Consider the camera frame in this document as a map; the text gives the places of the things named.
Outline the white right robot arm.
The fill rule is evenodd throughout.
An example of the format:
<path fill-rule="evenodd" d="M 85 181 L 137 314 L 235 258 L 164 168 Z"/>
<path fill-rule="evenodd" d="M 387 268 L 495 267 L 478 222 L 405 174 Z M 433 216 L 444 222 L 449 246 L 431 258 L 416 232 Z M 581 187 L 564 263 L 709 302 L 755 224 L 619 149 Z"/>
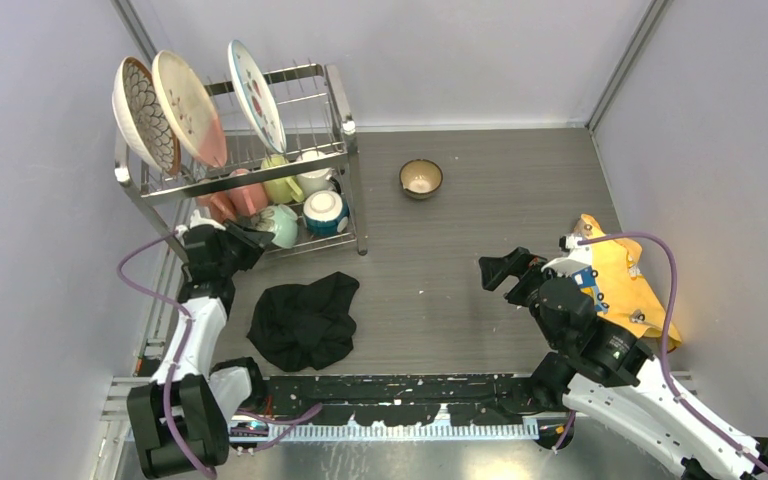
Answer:
<path fill-rule="evenodd" d="M 593 247 L 573 245 L 553 260 L 518 247 L 478 265 L 487 291 L 516 278 L 505 298 L 528 309 L 551 348 L 532 375 L 537 406 L 599 421 L 681 479 L 768 473 L 768 437 L 741 432 L 663 374 L 643 339 L 648 311 L 620 306 L 642 284 L 628 260 L 608 266 Z"/>

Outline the mint green bowl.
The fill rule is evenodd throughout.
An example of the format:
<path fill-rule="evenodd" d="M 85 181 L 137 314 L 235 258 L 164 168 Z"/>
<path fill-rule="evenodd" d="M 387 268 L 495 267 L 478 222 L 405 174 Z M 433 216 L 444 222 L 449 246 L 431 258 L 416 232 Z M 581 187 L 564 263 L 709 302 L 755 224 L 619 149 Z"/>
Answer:
<path fill-rule="evenodd" d="M 255 230 L 273 234 L 271 243 L 280 249 L 293 248 L 298 239 L 298 216 L 287 205 L 270 205 L 252 218 Z"/>

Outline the white ribbed mug black handle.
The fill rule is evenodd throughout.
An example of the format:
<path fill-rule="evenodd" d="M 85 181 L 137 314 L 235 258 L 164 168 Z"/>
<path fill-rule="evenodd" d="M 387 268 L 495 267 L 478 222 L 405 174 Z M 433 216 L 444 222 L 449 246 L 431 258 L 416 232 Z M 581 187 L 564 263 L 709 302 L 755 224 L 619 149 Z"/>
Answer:
<path fill-rule="evenodd" d="M 325 158 L 326 154 L 319 150 L 305 151 L 297 157 L 297 163 L 309 163 Z M 304 171 L 295 177 L 304 197 L 308 198 L 319 191 L 337 191 L 335 170 L 332 167 Z"/>

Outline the flower pattern brown-rim plate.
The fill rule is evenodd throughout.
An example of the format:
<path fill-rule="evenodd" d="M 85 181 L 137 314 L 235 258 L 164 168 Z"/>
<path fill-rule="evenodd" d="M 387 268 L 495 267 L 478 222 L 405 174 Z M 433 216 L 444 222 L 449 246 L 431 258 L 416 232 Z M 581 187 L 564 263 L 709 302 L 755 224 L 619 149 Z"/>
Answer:
<path fill-rule="evenodd" d="M 148 68 L 125 57 L 114 76 L 111 98 L 114 118 L 126 144 L 154 170 L 175 175 L 181 149 L 160 106 Z"/>

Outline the pink and cream plate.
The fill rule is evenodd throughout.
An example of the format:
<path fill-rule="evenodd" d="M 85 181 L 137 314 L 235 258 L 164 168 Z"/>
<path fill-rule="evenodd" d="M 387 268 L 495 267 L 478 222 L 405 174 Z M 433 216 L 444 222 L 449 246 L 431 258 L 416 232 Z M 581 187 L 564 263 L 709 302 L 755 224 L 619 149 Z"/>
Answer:
<path fill-rule="evenodd" d="M 152 78 L 161 109 L 186 152 L 207 167 L 224 167 L 226 135 L 196 72 L 178 54 L 161 50 L 152 61 Z"/>

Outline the dark blue bowl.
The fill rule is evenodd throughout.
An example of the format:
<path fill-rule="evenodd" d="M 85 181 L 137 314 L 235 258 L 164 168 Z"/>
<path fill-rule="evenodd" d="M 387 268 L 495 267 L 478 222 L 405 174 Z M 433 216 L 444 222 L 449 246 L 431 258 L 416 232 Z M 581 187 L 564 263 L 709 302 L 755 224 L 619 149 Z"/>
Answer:
<path fill-rule="evenodd" d="M 310 195 L 303 206 L 306 229 L 319 237 L 342 234 L 349 224 L 348 207 L 342 197 L 331 190 L 321 190 Z"/>

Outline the watermelon pattern plate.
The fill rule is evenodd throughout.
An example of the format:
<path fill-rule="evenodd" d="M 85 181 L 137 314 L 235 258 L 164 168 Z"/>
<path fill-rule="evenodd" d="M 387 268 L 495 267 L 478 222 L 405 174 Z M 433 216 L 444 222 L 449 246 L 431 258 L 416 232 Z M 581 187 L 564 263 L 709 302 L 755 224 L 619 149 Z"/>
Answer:
<path fill-rule="evenodd" d="M 234 93 L 252 130 L 270 153 L 284 154 L 286 135 L 264 74 L 237 39 L 228 44 L 227 60 Z"/>

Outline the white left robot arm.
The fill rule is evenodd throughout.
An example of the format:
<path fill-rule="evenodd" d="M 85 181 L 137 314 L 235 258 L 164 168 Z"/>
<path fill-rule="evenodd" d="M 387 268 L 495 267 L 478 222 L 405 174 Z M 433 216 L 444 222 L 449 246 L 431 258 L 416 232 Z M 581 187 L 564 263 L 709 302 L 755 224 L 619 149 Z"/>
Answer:
<path fill-rule="evenodd" d="M 144 476 L 161 479 L 196 470 L 208 479 L 229 456 L 228 423 L 237 409 L 258 412 L 267 398 L 252 359 L 218 370 L 211 359 L 235 298 L 234 275 L 251 269 L 272 243 L 273 233 L 226 220 L 194 216 L 162 236 L 186 252 L 185 281 L 174 298 L 129 279 L 131 288 L 170 304 L 176 328 L 160 366 L 147 384 L 130 390 L 126 408 Z"/>

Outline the light green mug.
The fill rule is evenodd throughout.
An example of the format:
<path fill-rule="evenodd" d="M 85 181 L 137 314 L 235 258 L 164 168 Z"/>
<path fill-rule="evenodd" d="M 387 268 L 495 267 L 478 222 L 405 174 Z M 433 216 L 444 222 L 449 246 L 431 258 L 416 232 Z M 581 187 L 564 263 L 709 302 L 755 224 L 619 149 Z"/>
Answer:
<path fill-rule="evenodd" d="M 285 165 L 290 162 L 281 154 L 273 154 L 261 162 L 261 169 L 272 169 Z M 305 200 L 305 195 L 295 177 L 285 176 L 263 182 L 264 189 L 268 198 L 275 204 L 300 203 Z"/>

